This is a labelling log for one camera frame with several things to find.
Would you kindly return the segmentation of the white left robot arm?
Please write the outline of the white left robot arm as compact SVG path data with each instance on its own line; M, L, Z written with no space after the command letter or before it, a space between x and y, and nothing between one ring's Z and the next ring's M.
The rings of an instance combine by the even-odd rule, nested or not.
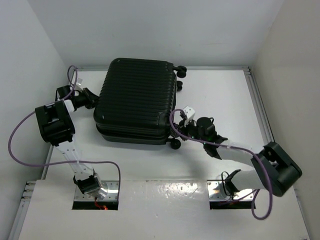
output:
M62 153L74 173L73 182L80 192L97 198L102 183L92 165L82 158L70 113L81 107L95 108L99 97L88 88L73 91L68 85L57 88L56 97L54 103L35 109L40 135Z

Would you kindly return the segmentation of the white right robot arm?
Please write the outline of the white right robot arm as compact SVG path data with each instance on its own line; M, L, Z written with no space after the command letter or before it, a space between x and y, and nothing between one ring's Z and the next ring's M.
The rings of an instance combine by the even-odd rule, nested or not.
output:
M213 119L209 117L188 121L183 116L179 124L171 122L170 125L182 140L202 143L204 151L210 157L252 167L250 171L236 169L224 180L224 188L230 195L244 189L265 189L274 196L281 197L303 174L301 168L278 143L269 142L260 152L254 153L217 134Z

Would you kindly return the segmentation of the black hard-shell suitcase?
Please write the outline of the black hard-shell suitcase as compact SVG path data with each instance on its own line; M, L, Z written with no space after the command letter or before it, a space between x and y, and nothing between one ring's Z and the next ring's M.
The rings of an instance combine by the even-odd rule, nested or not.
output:
M183 65L163 60L116 58L107 70L93 118L109 142L165 145L177 150L170 113L187 75Z

